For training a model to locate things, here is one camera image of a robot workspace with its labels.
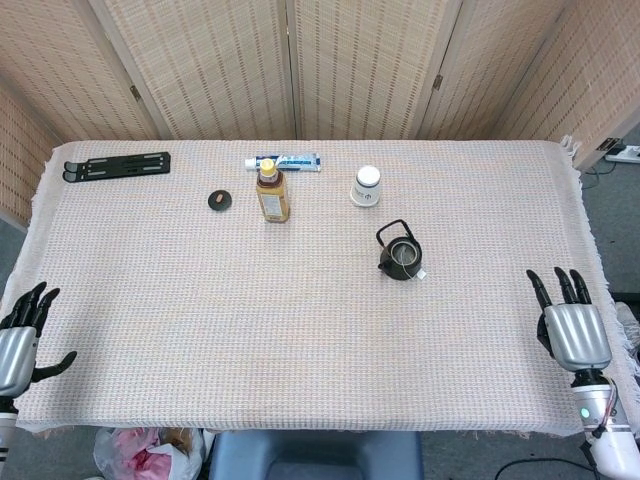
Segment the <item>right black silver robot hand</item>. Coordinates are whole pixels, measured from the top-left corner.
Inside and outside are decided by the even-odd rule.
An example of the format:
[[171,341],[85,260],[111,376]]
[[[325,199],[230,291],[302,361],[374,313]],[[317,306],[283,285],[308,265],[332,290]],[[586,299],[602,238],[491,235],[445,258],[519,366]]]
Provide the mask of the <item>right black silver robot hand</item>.
[[604,322],[592,303],[582,275],[555,267],[563,303],[553,304],[540,277],[528,269],[526,275],[541,309],[536,335],[549,355],[566,371],[604,370],[612,352]]

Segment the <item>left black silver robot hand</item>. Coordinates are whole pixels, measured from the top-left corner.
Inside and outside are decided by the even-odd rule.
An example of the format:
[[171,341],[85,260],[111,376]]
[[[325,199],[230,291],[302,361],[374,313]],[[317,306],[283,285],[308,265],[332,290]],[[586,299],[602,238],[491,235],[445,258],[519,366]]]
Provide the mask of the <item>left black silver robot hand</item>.
[[0,403],[19,398],[32,383],[61,375],[77,358],[78,352],[70,351],[54,365],[37,366],[39,341],[60,293],[59,288],[46,288],[41,282],[24,293],[0,321]]

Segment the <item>small tea bag with string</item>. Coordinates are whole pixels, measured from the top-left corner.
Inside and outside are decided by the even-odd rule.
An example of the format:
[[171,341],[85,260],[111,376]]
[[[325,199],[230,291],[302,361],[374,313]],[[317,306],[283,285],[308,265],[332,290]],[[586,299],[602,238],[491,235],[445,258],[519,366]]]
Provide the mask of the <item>small tea bag with string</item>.
[[408,279],[424,280],[427,276],[422,266],[422,250],[417,244],[401,242],[393,249],[394,259]]

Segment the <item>plastic bag with pink contents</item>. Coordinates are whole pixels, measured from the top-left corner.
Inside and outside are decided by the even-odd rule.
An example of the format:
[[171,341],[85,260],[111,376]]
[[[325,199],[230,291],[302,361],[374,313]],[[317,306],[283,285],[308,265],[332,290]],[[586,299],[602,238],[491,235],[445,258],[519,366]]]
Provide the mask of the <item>plastic bag with pink contents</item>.
[[104,480],[197,480],[213,439],[197,428],[101,428],[93,457]]

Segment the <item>black teapot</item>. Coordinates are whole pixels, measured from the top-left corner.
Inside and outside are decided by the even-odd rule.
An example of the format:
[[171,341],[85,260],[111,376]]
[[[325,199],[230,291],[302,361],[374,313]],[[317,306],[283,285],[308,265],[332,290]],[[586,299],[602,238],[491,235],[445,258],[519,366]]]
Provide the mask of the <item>black teapot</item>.
[[[397,224],[403,227],[405,234],[385,244],[381,234]],[[382,248],[378,263],[379,270],[389,278],[398,281],[411,280],[419,276],[422,270],[422,248],[404,220],[396,219],[384,225],[376,232],[375,238]]]

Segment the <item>yellow tea bottle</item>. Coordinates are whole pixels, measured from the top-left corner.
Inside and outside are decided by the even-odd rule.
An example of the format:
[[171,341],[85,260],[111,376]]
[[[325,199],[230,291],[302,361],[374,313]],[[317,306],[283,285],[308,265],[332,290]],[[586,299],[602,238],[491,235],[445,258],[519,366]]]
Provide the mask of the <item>yellow tea bottle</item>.
[[271,158],[262,159],[258,170],[256,192],[266,221],[284,223],[289,219],[290,205],[286,178]]

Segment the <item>white power strip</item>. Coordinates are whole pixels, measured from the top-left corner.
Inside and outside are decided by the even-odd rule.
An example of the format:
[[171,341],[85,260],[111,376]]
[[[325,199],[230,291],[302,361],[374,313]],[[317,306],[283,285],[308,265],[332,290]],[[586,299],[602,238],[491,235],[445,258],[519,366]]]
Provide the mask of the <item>white power strip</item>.
[[640,164],[640,145],[613,148],[605,155],[605,160],[616,163]]

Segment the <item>black folding laptop stand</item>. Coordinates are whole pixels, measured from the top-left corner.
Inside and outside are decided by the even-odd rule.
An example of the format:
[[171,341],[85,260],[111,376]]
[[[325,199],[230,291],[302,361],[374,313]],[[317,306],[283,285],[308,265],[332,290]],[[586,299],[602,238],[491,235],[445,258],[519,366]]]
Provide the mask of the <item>black folding laptop stand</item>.
[[168,174],[170,170],[171,155],[157,152],[92,158],[81,163],[66,161],[62,178],[67,183],[83,183]]

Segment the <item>woven checked tablecloth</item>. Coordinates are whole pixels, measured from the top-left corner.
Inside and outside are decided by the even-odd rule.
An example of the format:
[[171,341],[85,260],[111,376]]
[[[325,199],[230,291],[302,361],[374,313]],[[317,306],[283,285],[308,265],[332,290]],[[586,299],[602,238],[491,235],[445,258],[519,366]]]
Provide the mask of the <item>woven checked tablecloth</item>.
[[[168,152],[168,174],[67,183],[64,163]],[[316,154],[280,171],[290,205],[265,220],[244,160]],[[356,206],[356,173],[381,173]],[[232,197],[217,212],[215,190]],[[77,351],[17,401],[20,427],[504,430],[571,435],[571,375],[536,338],[528,269],[584,277],[608,368],[640,433],[640,387],[582,202],[547,141],[78,141],[57,147],[2,301],[60,289],[38,351]],[[404,220],[426,278],[378,269],[376,232]]]

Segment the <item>white paper cup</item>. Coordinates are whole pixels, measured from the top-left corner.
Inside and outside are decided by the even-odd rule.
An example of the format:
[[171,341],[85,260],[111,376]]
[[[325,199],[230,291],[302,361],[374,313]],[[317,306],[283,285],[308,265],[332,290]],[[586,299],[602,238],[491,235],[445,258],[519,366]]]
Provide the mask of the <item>white paper cup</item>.
[[351,201],[359,207],[369,208],[378,204],[381,173],[373,165],[365,165],[356,173],[350,190]]

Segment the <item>blue grey chair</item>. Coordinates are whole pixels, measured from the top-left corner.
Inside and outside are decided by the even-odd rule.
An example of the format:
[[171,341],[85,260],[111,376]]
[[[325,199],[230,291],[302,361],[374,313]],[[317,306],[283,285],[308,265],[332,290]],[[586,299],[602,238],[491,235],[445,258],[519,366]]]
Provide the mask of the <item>blue grey chair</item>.
[[420,434],[246,430],[216,436],[207,480],[424,480]]

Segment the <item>white blue toothpaste tube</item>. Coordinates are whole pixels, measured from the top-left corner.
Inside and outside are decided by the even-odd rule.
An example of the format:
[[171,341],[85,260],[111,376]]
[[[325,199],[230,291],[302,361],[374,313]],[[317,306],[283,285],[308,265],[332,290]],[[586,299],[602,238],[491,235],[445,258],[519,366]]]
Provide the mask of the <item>white blue toothpaste tube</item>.
[[259,170],[263,160],[270,159],[280,171],[320,172],[321,160],[316,154],[304,155],[263,155],[254,156],[244,160],[246,170]]

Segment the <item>bamboo folding screen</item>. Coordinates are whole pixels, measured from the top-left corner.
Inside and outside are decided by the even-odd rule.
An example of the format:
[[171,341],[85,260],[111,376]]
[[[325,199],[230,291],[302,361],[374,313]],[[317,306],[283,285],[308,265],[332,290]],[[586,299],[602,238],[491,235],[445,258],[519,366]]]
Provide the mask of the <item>bamboo folding screen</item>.
[[0,219],[77,140],[572,139],[640,121],[640,0],[0,0]]

